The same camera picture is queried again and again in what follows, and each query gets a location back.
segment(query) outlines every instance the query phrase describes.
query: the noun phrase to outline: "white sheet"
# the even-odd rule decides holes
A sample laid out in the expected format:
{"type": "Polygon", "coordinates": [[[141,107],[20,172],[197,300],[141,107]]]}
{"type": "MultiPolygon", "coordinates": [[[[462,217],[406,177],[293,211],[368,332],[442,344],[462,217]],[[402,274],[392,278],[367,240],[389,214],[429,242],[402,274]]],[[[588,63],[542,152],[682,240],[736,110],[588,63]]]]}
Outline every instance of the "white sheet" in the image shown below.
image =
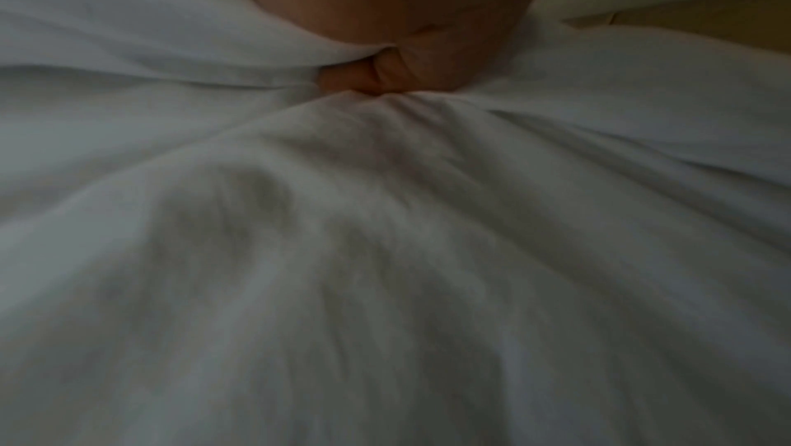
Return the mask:
{"type": "Polygon", "coordinates": [[[3,446],[791,442],[789,59],[526,21],[368,99],[247,0],[0,42],[3,446]]]}

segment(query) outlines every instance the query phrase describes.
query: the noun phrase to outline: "crumpled sheet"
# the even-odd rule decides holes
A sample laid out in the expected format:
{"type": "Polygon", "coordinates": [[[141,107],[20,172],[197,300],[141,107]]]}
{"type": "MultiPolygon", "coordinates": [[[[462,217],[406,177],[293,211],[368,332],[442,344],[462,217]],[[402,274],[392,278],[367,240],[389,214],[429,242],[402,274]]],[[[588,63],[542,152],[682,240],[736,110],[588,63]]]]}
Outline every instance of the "crumpled sheet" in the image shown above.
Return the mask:
{"type": "Polygon", "coordinates": [[[791,60],[526,20],[452,93],[248,0],[0,0],[3,446],[791,444],[791,60]]]}

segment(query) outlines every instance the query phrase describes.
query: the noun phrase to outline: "white fabric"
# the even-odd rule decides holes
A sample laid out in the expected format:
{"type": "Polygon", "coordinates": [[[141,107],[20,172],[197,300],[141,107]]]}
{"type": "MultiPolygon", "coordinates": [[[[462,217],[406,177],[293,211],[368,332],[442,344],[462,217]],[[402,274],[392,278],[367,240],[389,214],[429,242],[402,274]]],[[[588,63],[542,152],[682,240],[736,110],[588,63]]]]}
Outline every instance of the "white fabric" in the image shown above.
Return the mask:
{"type": "Polygon", "coordinates": [[[791,444],[787,58],[528,21],[369,99],[247,0],[0,42],[3,446],[791,444]]]}

